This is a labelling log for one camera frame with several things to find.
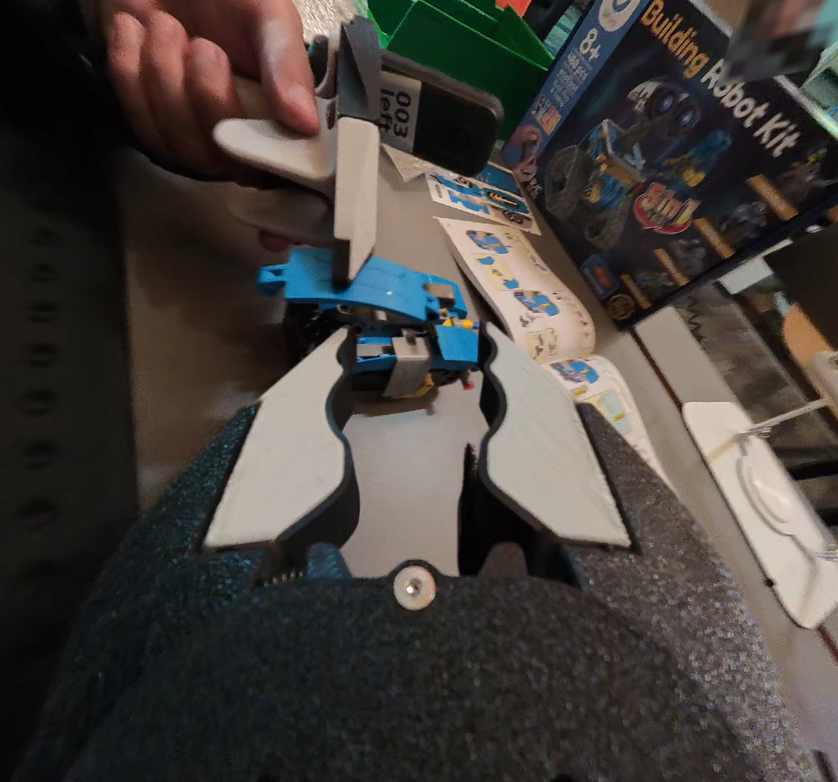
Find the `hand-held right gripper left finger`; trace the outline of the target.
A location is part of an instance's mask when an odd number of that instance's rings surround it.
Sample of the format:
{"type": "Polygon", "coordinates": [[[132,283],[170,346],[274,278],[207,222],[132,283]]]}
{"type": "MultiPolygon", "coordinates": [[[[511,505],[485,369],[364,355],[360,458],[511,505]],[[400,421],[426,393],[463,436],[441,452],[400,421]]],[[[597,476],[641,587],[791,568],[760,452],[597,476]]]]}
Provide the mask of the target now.
{"type": "Polygon", "coordinates": [[[357,334],[338,328],[260,398],[208,526],[203,549],[306,553],[343,547],[360,520],[354,458],[357,334]]]}

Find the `person's left hand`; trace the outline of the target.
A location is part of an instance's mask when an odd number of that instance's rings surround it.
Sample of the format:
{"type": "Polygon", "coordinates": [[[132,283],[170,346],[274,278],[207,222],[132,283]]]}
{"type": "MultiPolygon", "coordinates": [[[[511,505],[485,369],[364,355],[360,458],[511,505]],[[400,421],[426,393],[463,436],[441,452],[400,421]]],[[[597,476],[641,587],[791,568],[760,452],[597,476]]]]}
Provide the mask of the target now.
{"type": "Polygon", "coordinates": [[[110,76],[142,148],[200,175],[227,169],[215,125],[244,117],[236,75],[269,115],[319,132],[315,85],[292,0],[96,0],[110,76]]]}

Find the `printed paper sheet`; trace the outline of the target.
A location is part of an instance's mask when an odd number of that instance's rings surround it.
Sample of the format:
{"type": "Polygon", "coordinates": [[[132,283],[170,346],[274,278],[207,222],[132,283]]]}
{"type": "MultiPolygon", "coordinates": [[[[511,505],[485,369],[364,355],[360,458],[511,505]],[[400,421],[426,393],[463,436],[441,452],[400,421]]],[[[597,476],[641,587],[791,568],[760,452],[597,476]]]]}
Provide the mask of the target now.
{"type": "Polygon", "coordinates": [[[437,203],[531,235],[541,234],[529,201],[508,169],[488,164],[476,177],[431,169],[425,180],[437,203]]]}

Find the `white instruction booklet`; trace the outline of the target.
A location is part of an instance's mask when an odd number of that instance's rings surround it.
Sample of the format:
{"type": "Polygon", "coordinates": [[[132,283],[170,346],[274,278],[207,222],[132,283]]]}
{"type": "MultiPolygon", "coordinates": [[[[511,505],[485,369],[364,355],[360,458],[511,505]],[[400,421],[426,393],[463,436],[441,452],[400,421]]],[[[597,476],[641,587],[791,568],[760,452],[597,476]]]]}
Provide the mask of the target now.
{"type": "Polygon", "coordinates": [[[577,403],[594,407],[670,487],[628,383],[594,354],[592,316],[519,230],[437,218],[450,251],[512,341],[577,403]]]}

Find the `person's left forearm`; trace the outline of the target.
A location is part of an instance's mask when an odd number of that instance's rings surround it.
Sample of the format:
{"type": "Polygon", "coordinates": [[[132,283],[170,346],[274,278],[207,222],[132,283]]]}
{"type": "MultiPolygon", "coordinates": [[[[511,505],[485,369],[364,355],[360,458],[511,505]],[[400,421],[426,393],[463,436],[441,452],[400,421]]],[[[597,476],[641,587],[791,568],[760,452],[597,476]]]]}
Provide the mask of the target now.
{"type": "Polygon", "coordinates": [[[78,0],[1,0],[2,127],[127,143],[106,50],[78,0]]]}

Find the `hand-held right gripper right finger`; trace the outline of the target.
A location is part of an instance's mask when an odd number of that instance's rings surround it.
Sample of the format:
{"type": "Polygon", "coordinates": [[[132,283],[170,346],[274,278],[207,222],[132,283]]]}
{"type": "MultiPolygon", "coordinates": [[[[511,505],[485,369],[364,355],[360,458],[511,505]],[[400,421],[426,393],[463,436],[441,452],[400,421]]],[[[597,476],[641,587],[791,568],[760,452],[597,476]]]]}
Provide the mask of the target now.
{"type": "Polygon", "coordinates": [[[504,507],[571,544],[632,539],[569,392],[494,324],[482,324],[479,407],[488,429],[477,475],[504,507]]]}

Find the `green plastic bin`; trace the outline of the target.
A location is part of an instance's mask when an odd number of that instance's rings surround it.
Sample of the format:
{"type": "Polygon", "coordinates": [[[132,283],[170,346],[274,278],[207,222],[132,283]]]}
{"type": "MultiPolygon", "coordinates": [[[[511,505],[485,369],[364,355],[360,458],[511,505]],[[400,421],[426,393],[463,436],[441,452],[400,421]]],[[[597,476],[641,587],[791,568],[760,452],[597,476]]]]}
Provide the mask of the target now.
{"type": "Polygon", "coordinates": [[[553,54],[496,0],[368,0],[382,46],[497,97],[507,139],[544,82],[553,54]]]}

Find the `grey desk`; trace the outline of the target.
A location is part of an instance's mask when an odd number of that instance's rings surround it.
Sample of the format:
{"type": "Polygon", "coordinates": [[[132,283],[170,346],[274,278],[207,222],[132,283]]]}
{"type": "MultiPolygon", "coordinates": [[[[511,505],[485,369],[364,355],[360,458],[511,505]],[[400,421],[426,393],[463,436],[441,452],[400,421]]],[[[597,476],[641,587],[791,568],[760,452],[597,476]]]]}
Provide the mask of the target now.
{"type": "MultiPolygon", "coordinates": [[[[255,289],[258,267],[283,257],[261,249],[255,231],[229,216],[234,185],[183,179],[134,152],[120,156],[119,169],[138,485],[147,507],[284,373],[281,304],[255,289]]],[[[685,402],[735,396],[675,312],[619,332],[556,238],[543,232],[531,242],[593,317],[596,352],[628,383],[670,487],[737,579],[804,745],[836,765],[836,614],[826,630],[790,620],[682,420],[685,402]]],[[[475,383],[417,401],[359,400],[346,428],[361,489],[360,524],[345,548],[353,572],[381,573],[385,562],[409,557],[456,572],[464,449],[486,429],[480,378],[475,383]]]]}

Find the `blue yellow toy brick model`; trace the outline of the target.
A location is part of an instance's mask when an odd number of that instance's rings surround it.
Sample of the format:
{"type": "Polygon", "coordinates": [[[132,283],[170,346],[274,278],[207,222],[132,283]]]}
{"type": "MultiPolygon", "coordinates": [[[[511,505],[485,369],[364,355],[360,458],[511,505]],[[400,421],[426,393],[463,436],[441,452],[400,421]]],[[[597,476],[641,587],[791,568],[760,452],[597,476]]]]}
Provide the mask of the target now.
{"type": "Polygon", "coordinates": [[[467,391],[475,387],[480,323],[468,314],[464,319],[448,316],[414,323],[378,310],[340,307],[327,312],[288,305],[288,323],[300,358],[314,352],[335,330],[349,331],[355,391],[401,400],[422,398],[455,382],[467,391]]]}

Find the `black flat board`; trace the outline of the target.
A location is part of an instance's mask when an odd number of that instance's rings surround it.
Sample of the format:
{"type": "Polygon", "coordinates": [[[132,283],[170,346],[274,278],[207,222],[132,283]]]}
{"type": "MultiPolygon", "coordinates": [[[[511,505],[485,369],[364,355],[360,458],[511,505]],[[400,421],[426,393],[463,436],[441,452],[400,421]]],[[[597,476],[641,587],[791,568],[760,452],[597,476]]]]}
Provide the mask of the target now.
{"type": "Polygon", "coordinates": [[[837,347],[837,226],[807,233],[767,255],[766,261],[793,303],[837,347]]]}

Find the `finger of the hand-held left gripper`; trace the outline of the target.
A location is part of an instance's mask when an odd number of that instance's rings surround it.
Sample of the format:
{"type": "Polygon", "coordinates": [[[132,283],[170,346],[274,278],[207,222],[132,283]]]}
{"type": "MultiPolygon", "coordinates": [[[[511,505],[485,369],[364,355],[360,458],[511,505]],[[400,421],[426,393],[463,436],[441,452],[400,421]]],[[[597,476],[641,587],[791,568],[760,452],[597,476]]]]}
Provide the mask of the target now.
{"type": "Polygon", "coordinates": [[[374,251],[378,222],[379,128],[366,120],[337,120],[333,205],[333,283],[349,287],[374,251]]]}

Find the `dark blue toy kit box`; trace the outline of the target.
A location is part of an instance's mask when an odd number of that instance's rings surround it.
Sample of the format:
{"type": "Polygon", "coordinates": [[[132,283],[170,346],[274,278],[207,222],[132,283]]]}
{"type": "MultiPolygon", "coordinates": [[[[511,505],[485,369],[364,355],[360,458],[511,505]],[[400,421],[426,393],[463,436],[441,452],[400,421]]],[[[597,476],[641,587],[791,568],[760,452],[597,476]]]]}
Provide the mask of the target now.
{"type": "Polygon", "coordinates": [[[592,0],[502,156],[625,328],[836,222],[836,134],[785,77],[723,81],[701,0],[592,0]]]}

